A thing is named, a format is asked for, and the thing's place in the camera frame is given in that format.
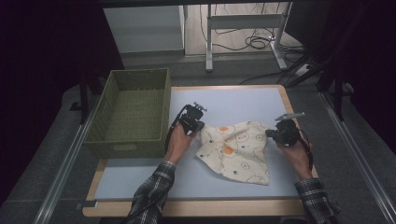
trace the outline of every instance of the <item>crumpled cloth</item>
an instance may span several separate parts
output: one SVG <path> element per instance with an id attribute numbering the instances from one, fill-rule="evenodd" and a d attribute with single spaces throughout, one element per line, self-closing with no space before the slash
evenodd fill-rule
<path id="1" fill-rule="evenodd" d="M 196 156 L 219 175 L 240 182 L 268 185 L 267 129 L 267 125 L 252 121 L 218 128 L 206 124 L 201 130 L 202 146 Z"/>

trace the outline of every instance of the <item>plaid sleeve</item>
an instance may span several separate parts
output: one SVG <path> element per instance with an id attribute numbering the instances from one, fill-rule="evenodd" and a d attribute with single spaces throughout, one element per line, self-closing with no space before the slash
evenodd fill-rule
<path id="1" fill-rule="evenodd" d="M 334 215 L 340 213 L 340 207 L 330 202 L 320 179 L 302 180 L 296 183 L 295 187 L 303 202 L 308 220 L 311 222 L 332 223 Z"/>
<path id="2" fill-rule="evenodd" d="M 172 162 L 163 161 L 152 176 L 139 187 L 134 194 L 133 206 L 129 215 L 141 209 L 144 211 L 128 221 L 128 224 L 157 223 L 163 217 L 163 206 L 167 193 L 174 184 L 175 170 L 176 166 Z M 145 208 L 153 200 L 158 201 L 149 208 Z"/>

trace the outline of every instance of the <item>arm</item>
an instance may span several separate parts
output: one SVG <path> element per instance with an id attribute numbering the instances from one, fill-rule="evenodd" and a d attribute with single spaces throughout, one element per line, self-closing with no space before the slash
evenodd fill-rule
<path id="1" fill-rule="evenodd" d="M 340 212 L 340 208 L 330 202 L 321 180 L 313 178 L 303 144 L 299 141 L 291 147 L 276 144 L 300 178 L 294 186 L 303 202 L 309 223 L 337 223 L 334 216 Z"/>
<path id="2" fill-rule="evenodd" d="M 176 125 L 164 161 L 136 191 L 132 209 L 121 223 L 157 223 L 162 218 L 167 193 L 175 181 L 176 164 L 190 147 L 193 137 L 184 134 L 180 124 Z"/>

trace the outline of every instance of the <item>basket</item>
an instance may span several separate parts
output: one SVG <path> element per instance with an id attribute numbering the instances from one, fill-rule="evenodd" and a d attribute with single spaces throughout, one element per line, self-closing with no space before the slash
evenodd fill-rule
<path id="1" fill-rule="evenodd" d="M 98 158 L 163 157 L 170 96 L 168 69 L 111 71 L 84 145 Z"/>

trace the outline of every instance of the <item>hand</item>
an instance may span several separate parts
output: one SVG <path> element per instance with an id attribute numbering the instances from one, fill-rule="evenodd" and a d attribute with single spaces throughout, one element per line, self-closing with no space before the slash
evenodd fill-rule
<path id="1" fill-rule="evenodd" d="M 183 126 L 178 123 L 172 132 L 169 140 L 168 151 L 166 152 L 164 159 L 172 162 L 173 164 L 177 164 L 187 149 L 189 149 L 193 137 L 195 137 L 195 133 L 186 135 L 184 133 Z"/>
<path id="2" fill-rule="evenodd" d="M 281 143 L 276 143 L 297 173 L 300 180 L 312 178 L 309 170 L 309 159 L 306 155 L 303 144 L 297 141 L 293 146 L 287 147 Z"/>

